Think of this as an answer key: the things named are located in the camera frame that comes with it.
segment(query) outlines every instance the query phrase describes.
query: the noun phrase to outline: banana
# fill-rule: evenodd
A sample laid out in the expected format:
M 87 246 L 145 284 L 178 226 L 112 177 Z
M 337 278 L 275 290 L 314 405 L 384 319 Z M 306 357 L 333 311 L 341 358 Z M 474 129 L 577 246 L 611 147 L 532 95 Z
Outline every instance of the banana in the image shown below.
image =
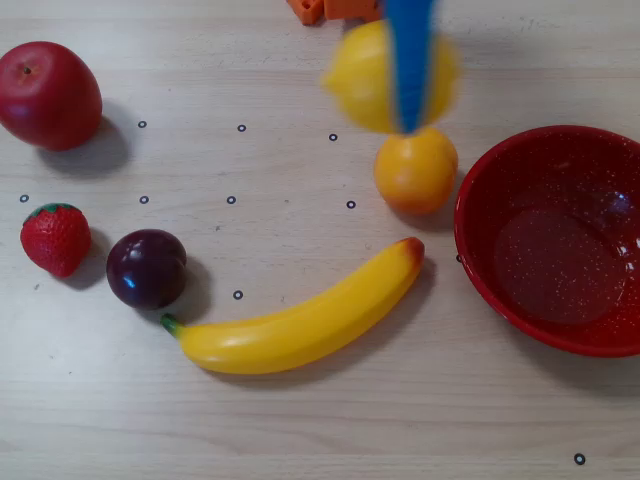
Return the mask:
M 228 323 L 162 324 L 198 366 L 220 373 L 290 370 L 344 347 L 381 320 L 409 290 L 424 261 L 417 238 L 397 242 L 349 277 L 297 306 Z

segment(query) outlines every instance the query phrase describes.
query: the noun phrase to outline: wooden table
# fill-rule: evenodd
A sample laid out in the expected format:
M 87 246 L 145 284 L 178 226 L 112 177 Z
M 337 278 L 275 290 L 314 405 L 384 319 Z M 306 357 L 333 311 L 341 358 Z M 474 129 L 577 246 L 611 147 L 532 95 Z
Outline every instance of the wooden table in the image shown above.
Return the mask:
M 1 3 L 0 51 L 70 47 L 95 72 L 108 123 L 67 155 L 0 132 L 0 478 L 638 478 L 639 360 L 564 354 L 505 325 L 455 260 L 453 201 L 415 225 L 387 209 L 372 181 L 384 138 L 317 85 L 342 22 L 302 27 L 284 0 Z M 541 125 L 640 138 L 639 15 L 636 0 L 444 1 L 465 65 L 440 125 L 459 177 Z M 26 215 L 52 201 L 80 207 L 96 242 L 68 282 L 19 242 Z M 408 235 L 430 267 L 339 353 L 217 377 L 157 314 L 111 293 L 109 248 L 142 227 L 186 246 L 193 280 L 173 310 L 199 322 L 296 304 Z

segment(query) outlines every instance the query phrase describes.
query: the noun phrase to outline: red apple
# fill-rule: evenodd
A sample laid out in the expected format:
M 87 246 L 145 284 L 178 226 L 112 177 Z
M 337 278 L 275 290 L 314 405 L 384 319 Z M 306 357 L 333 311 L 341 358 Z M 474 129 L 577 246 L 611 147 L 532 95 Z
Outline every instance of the red apple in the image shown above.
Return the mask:
M 0 124 L 20 140 L 68 150 L 89 140 L 101 118 L 98 82 L 68 48 L 25 43 L 0 58 Z

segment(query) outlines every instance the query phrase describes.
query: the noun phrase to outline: dark purple plum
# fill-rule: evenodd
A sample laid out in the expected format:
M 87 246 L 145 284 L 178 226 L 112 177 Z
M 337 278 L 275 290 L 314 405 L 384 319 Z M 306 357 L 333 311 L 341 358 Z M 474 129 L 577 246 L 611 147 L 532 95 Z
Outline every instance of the dark purple plum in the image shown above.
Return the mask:
M 187 283 L 187 252 L 164 230 L 138 230 L 114 245 L 107 259 L 113 293 L 127 305 L 155 310 L 174 302 Z

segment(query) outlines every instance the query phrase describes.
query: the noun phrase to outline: banana tip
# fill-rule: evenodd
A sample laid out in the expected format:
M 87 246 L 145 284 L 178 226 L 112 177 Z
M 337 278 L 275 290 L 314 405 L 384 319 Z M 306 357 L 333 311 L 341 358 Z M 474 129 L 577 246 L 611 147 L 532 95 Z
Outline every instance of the banana tip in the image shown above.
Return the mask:
M 424 243 L 416 237 L 409 237 L 403 240 L 407 248 L 407 252 L 409 252 L 409 256 L 411 259 L 417 264 L 422 265 L 424 260 Z
M 176 338 L 180 336 L 180 332 L 184 328 L 182 325 L 180 325 L 180 323 L 178 323 L 178 321 L 176 320 L 176 317 L 168 313 L 165 313 L 162 316 L 162 326 L 167 332 L 169 332 L 171 335 L 173 335 Z

